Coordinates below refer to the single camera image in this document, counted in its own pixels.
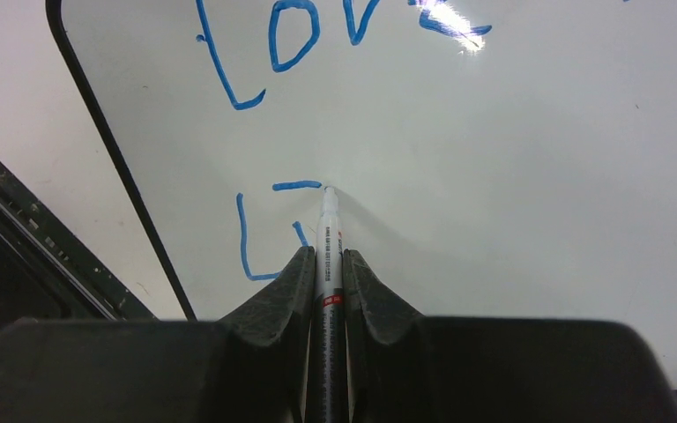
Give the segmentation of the white marker pen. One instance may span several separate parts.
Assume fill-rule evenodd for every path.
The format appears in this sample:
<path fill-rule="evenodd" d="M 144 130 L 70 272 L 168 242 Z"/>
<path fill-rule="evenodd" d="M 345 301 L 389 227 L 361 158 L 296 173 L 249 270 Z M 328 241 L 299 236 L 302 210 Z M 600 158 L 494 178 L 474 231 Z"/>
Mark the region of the white marker pen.
<path fill-rule="evenodd" d="M 314 303 L 310 327 L 307 422 L 347 422 L 343 235 L 337 191 L 324 189 L 316 231 Z"/>

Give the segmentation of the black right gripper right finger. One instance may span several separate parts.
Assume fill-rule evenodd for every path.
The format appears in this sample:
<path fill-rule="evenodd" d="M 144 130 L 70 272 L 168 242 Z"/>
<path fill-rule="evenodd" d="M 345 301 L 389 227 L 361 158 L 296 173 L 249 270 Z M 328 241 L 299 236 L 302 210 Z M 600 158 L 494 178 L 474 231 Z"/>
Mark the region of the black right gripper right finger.
<path fill-rule="evenodd" d="M 624 324 L 426 316 L 351 249 L 343 279 L 355 422 L 677 422 Z"/>

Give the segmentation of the black framed whiteboard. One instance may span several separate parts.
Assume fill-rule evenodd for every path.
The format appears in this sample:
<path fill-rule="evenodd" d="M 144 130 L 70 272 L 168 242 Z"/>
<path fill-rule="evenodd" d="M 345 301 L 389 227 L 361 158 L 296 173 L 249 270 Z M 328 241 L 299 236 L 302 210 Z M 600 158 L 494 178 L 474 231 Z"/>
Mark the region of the black framed whiteboard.
<path fill-rule="evenodd" d="M 343 240 L 427 315 L 625 323 L 677 388 L 677 1 L 49 1 L 183 313 Z"/>

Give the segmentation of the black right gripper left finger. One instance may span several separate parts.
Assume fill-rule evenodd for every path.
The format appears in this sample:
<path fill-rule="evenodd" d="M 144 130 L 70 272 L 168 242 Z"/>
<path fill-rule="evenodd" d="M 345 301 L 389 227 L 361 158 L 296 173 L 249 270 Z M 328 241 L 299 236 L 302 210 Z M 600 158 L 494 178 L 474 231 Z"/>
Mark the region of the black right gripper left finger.
<path fill-rule="evenodd" d="M 29 321 L 0 331 L 0 422 L 300 417 L 316 254 L 216 322 Z"/>

